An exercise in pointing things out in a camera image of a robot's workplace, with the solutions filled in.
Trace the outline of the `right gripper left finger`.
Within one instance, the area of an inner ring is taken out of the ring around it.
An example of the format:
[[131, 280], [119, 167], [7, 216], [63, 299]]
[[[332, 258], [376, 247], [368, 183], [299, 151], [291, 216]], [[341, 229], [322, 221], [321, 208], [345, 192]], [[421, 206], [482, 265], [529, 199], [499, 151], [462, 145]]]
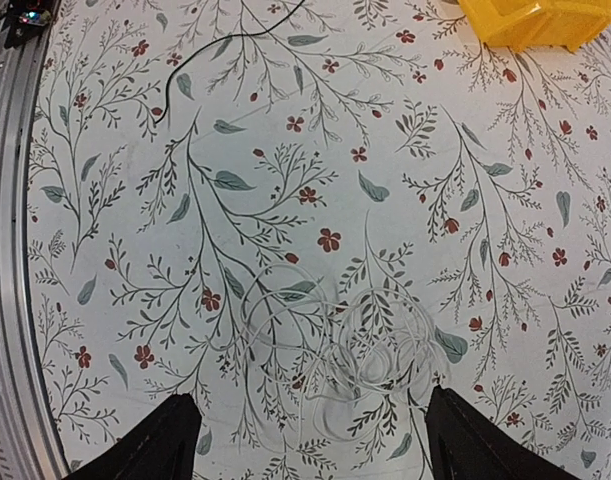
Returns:
[[169, 396], [69, 480], [190, 479], [202, 417], [188, 394]]

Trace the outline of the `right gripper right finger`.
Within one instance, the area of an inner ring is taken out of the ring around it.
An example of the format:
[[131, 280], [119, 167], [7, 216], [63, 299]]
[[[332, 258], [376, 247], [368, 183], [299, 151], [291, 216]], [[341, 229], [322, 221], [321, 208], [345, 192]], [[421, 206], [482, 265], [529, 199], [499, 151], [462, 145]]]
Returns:
[[503, 433], [450, 388], [433, 389], [425, 416], [437, 480], [575, 480]]

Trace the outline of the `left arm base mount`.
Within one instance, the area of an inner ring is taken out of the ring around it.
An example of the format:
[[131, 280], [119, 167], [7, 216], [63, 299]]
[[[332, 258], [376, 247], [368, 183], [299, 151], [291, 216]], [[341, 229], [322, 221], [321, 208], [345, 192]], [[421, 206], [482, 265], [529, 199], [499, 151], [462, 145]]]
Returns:
[[53, 0], [7, 1], [0, 9], [0, 33], [7, 32], [4, 48], [19, 48], [40, 36], [51, 24]]

